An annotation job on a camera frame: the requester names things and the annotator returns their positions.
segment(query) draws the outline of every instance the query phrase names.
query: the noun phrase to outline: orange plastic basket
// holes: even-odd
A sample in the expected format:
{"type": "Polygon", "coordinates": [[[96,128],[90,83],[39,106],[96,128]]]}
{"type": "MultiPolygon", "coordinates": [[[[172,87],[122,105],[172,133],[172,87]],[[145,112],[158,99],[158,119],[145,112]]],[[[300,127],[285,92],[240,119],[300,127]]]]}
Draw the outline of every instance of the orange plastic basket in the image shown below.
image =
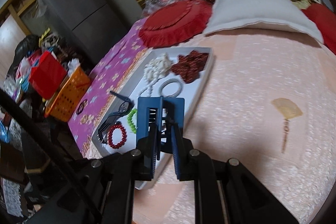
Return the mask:
{"type": "Polygon", "coordinates": [[[81,67],[78,67],[55,97],[55,100],[47,106],[45,117],[51,115],[63,122],[68,122],[90,85],[90,78],[81,67]]]}

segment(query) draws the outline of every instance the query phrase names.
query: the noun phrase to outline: white pillow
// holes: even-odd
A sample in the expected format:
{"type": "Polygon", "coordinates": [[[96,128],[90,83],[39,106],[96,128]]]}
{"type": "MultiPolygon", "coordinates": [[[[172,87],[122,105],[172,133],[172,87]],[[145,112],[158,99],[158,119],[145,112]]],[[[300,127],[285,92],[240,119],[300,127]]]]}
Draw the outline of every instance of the white pillow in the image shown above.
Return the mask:
{"type": "Polygon", "coordinates": [[[323,37],[290,0],[216,0],[204,34],[237,28],[302,32],[323,44],[323,37]]]}

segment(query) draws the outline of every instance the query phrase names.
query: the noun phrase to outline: red box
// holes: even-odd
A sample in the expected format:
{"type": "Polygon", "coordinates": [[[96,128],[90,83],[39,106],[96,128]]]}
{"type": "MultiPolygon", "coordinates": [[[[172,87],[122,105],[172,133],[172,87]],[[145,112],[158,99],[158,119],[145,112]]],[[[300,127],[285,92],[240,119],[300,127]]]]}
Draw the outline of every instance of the red box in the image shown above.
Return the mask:
{"type": "Polygon", "coordinates": [[[59,88],[67,72],[51,55],[44,52],[38,64],[31,68],[29,83],[44,99],[50,99],[59,88]]]}

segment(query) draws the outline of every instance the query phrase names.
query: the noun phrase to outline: screw head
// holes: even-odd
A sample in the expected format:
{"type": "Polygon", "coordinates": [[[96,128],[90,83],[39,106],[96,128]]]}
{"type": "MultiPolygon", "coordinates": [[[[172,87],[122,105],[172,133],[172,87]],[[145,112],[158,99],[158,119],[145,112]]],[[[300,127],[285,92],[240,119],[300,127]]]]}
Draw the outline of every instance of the screw head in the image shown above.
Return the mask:
{"type": "Polygon", "coordinates": [[[140,155],[141,155],[141,151],[140,151],[139,149],[133,149],[133,150],[131,151],[131,155],[132,155],[133,157],[140,156],[140,155]]]}
{"type": "Polygon", "coordinates": [[[101,160],[93,160],[93,161],[91,162],[91,166],[92,166],[93,168],[96,168],[96,167],[101,166],[101,160]]]}
{"type": "Polygon", "coordinates": [[[237,160],[235,158],[229,159],[229,164],[232,165],[232,166],[238,166],[239,165],[239,160],[237,160]]]}
{"type": "Polygon", "coordinates": [[[197,157],[200,154],[200,152],[196,149],[192,149],[189,151],[189,154],[193,157],[197,157]]]}

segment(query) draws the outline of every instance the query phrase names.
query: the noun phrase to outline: black cable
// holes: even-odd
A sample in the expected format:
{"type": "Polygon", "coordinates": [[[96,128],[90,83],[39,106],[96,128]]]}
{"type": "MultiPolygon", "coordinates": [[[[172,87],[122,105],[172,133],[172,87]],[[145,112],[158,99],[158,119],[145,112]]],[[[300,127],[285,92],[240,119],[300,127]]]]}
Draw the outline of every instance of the black cable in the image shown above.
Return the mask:
{"type": "Polygon", "coordinates": [[[81,182],[77,178],[76,173],[69,164],[58,153],[38,126],[29,118],[29,116],[14,101],[0,89],[0,105],[19,123],[20,126],[33,138],[33,140],[43,149],[43,151],[55,163],[58,169],[63,173],[65,178],[70,182],[71,186],[80,198],[85,202],[96,222],[101,221],[101,213],[87,194],[81,182]]]}

